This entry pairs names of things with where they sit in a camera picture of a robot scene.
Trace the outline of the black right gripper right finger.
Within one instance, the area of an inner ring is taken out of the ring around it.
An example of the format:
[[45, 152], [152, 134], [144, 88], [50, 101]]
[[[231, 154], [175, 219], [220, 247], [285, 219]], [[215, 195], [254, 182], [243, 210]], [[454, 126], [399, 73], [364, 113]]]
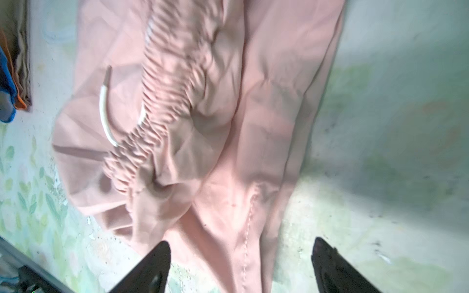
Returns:
[[315, 239], [311, 263], [320, 293], [381, 292], [323, 238]]

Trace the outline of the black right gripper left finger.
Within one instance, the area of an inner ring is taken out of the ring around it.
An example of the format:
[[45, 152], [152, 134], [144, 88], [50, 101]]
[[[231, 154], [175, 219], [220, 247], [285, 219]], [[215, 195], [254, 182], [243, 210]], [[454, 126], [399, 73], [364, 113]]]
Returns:
[[171, 247], [161, 241], [110, 293], [164, 293], [171, 269]]

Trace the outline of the colourful striped shorts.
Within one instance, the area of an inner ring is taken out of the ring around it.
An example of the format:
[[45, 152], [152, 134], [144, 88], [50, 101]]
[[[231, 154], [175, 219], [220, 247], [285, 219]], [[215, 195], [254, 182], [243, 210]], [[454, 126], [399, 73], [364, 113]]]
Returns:
[[17, 110], [27, 110], [25, 95], [21, 94], [19, 77], [15, 72], [7, 38], [1, 30], [1, 122], [14, 120]]

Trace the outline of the pink cloth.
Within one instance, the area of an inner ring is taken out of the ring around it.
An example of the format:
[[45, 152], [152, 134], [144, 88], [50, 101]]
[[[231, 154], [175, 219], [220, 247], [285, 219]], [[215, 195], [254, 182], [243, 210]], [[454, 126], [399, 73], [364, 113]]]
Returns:
[[68, 201], [225, 293], [268, 293], [344, 1], [80, 1], [54, 157]]

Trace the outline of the beige drawstring shorts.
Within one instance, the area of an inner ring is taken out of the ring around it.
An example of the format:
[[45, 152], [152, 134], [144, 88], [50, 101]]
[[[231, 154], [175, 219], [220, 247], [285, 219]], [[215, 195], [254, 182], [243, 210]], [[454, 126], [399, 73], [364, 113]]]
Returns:
[[32, 106], [28, 1], [1, 0], [1, 49], [17, 90], [13, 105], [26, 111]]

